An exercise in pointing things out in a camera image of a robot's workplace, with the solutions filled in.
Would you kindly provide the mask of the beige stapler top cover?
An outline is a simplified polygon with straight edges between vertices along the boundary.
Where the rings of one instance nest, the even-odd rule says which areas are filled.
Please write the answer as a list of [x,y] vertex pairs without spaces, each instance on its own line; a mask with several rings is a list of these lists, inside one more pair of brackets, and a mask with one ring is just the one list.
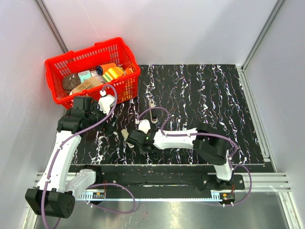
[[126,144],[128,145],[129,148],[134,148],[134,145],[130,144],[129,142],[127,142],[127,137],[129,135],[128,130],[127,129],[123,129],[121,130],[121,134],[126,142]]

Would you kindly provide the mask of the stapler base with black magazine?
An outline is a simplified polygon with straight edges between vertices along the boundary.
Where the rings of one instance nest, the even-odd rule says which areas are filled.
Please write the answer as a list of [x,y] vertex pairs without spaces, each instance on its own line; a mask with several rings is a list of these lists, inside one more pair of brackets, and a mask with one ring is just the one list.
[[[155,107],[155,102],[153,99],[149,100],[149,108],[154,108]],[[153,124],[156,124],[158,122],[158,116],[157,116],[157,112],[155,109],[151,109],[150,110],[150,118],[151,118],[151,122]]]

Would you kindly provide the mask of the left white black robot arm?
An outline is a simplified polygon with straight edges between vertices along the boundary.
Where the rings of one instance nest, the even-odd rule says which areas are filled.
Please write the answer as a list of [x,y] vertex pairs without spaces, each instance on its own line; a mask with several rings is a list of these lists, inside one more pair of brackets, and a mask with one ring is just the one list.
[[108,119],[115,97],[105,95],[98,101],[89,96],[76,96],[73,105],[58,121],[56,142],[45,172],[36,187],[26,191],[25,199],[36,215],[67,219],[73,212],[75,200],[89,186],[102,186],[102,170],[85,165],[71,181],[67,174],[73,155],[84,132],[92,127],[110,134],[117,117]]

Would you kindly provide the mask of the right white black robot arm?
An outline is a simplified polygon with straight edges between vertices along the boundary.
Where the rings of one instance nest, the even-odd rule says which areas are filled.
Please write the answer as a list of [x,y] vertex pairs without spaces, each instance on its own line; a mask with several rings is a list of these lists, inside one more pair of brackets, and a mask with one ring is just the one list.
[[237,146],[230,138],[217,134],[206,124],[184,131],[139,128],[131,130],[125,141],[137,147],[142,154],[172,148],[193,150],[208,164],[213,165],[216,172],[216,177],[206,180],[203,188],[224,190],[234,186],[228,147],[231,144],[236,149]]

